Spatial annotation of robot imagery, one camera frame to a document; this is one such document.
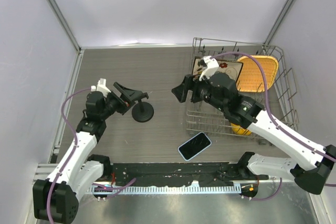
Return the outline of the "black phone stand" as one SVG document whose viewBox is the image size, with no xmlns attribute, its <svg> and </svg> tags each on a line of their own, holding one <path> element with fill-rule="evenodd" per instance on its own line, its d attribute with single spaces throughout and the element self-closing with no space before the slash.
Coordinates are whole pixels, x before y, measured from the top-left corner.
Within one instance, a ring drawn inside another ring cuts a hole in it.
<svg viewBox="0 0 336 224">
<path fill-rule="evenodd" d="M 135 121 L 140 123 L 148 122 L 154 116 L 154 108 L 152 104 L 142 101 L 143 99 L 148 99 L 149 95 L 147 93 L 141 94 L 135 99 L 136 104 L 132 109 L 132 117 Z"/>
</svg>

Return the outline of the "blue-cased smartphone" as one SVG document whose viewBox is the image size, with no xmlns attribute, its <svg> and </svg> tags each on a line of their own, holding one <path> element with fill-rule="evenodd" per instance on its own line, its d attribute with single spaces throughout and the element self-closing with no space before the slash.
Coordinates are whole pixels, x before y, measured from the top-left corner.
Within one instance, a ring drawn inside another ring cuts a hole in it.
<svg viewBox="0 0 336 224">
<path fill-rule="evenodd" d="M 209 148 L 211 144 L 212 141 L 210 138 L 204 132 L 199 132 L 180 145 L 177 150 L 185 161 L 190 161 L 202 151 Z"/>
</svg>

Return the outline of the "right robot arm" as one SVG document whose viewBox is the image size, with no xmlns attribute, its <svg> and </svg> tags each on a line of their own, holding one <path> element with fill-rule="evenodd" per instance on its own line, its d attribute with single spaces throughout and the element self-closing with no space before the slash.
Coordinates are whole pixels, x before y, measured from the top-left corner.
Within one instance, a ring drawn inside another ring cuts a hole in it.
<svg viewBox="0 0 336 224">
<path fill-rule="evenodd" d="M 289 156 L 276 158 L 246 153 L 240 159 L 243 163 L 237 166 L 239 177 L 284 178 L 311 194 L 321 194 L 335 163 L 335 146 L 315 143 L 283 124 L 272 115 L 269 105 L 263 106 L 240 94 L 236 82 L 225 73 L 215 73 L 207 80 L 197 80 L 187 74 L 182 83 L 172 89 L 180 103 L 186 101 L 189 91 L 191 102 L 208 103 L 221 111 L 230 123 L 263 137 Z"/>
</svg>

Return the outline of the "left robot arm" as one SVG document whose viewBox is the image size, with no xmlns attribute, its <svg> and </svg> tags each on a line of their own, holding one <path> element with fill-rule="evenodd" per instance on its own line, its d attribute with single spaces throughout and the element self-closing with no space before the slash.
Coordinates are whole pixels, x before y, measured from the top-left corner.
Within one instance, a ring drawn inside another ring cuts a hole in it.
<svg viewBox="0 0 336 224">
<path fill-rule="evenodd" d="M 106 130 L 106 120 L 115 113 L 124 115 L 134 105 L 147 99 L 146 92 L 128 89 L 115 82 L 119 95 L 100 79 L 86 88 L 86 107 L 76 128 L 71 128 L 73 141 L 56 168 L 46 179 L 33 185 L 33 208 L 36 219 L 50 223 L 72 223 L 79 203 L 89 187 L 98 179 L 107 181 L 112 174 L 110 158 L 91 155 Z"/>
</svg>

